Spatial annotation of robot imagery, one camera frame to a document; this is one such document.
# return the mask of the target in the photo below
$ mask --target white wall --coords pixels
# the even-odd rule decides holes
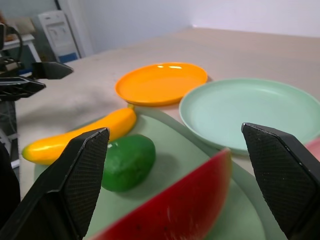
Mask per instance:
[[[197,27],[320,37],[320,0],[191,0]]]
[[[95,53],[191,25],[189,0],[79,0]]]
[[[196,27],[320,37],[320,0],[59,0],[83,56]]]

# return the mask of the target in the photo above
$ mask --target plastic fruit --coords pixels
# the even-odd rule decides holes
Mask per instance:
[[[231,170],[224,149],[92,240],[203,240],[225,203]]]
[[[136,134],[121,137],[108,144],[102,187],[112,192],[128,191],[148,176],[156,160],[154,143]]]
[[[77,130],[37,140],[23,149],[22,156],[36,164],[50,165],[60,157],[71,139],[95,129],[109,128],[110,141],[113,141],[128,133],[136,120],[133,107],[121,108]]]

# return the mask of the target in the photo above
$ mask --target textured gripper pad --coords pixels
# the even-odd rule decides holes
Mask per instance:
[[[66,205],[82,237],[87,234],[100,193],[108,140],[108,131],[104,131],[86,142],[64,186]]]
[[[277,137],[252,127],[242,132],[263,197],[288,236],[317,187]]]

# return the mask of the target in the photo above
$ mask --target plate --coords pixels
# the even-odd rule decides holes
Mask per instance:
[[[158,110],[136,107],[137,122],[129,134],[150,138],[156,161],[147,179],[134,189],[114,193],[101,188],[87,239],[205,163],[218,150],[204,144],[182,124]],[[35,166],[35,179],[47,166]],[[220,216],[205,240],[286,240],[255,178],[232,163],[232,180]]]
[[[320,134],[320,103],[280,82],[235,78],[210,82],[189,92],[179,112],[184,124],[217,148],[248,154],[242,123],[276,128],[306,144]]]
[[[167,62],[129,72],[116,83],[115,91],[128,103],[164,106],[178,103],[187,92],[207,79],[206,71],[199,66]]]

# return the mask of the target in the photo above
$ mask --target watermelon slice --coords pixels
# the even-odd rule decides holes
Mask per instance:
[[[209,161],[147,201],[94,240],[203,240],[225,203],[231,153]]]

